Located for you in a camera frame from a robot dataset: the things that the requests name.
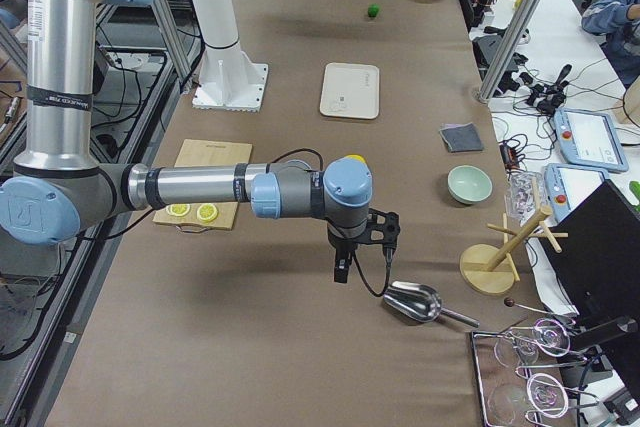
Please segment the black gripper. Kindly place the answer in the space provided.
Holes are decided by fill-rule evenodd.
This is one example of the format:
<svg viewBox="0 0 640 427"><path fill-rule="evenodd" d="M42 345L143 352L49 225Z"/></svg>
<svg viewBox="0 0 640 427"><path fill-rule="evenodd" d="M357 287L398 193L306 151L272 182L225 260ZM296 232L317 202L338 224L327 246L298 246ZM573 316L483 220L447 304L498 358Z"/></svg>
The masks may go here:
<svg viewBox="0 0 640 427"><path fill-rule="evenodd" d="M358 248L358 243L347 238L337 227L327 226L327 236L330 245L335 249L334 257L334 281L347 283L352 262L352 253Z"/></svg>

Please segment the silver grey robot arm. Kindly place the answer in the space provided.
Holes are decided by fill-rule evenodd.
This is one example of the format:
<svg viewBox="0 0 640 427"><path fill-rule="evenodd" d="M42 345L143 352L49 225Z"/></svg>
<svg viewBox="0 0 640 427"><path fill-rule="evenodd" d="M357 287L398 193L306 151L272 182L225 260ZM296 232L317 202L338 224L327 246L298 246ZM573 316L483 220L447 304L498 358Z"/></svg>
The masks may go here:
<svg viewBox="0 0 640 427"><path fill-rule="evenodd" d="M262 218L324 220L345 282L371 240L372 176L344 157L323 171L294 162L150 169L102 164L89 151L96 8L105 0L28 0L27 141L1 187L13 238L55 245L123 212L175 204L247 202Z"/></svg>

